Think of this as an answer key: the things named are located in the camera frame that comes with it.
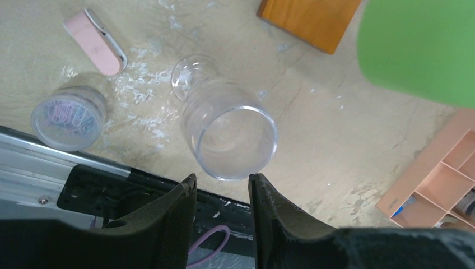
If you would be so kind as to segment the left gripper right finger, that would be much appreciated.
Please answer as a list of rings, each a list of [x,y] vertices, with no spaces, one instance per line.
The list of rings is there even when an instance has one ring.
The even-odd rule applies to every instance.
[[[457,229],[334,228],[249,176],[256,268],[473,268],[474,234]]]

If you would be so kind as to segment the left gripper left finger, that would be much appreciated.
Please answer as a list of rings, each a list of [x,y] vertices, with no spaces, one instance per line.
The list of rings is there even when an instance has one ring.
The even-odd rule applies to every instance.
[[[185,268],[197,177],[100,229],[54,219],[1,221],[2,268]]]

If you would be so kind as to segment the green plastic goblet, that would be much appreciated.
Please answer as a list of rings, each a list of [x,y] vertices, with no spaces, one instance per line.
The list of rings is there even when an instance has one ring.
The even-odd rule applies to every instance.
[[[473,108],[474,2],[368,1],[357,59],[376,86]]]

